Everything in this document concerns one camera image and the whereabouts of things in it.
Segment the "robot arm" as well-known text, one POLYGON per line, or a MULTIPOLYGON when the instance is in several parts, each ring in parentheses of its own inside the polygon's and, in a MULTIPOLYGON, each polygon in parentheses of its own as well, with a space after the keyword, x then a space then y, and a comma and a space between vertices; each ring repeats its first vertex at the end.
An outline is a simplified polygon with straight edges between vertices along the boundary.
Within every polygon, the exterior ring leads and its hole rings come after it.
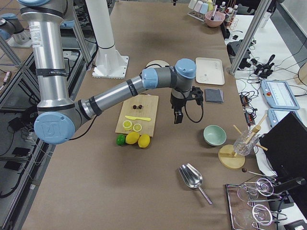
POLYGON ((171 88, 175 123, 182 121, 181 109, 190 99, 196 64, 183 58, 174 66, 144 69, 112 89, 87 100, 74 102, 68 93, 60 26, 72 19, 71 0, 21 0, 20 12, 28 22, 35 58, 40 102, 34 122, 36 136, 48 144, 75 138, 75 132, 106 109, 146 90, 171 88))

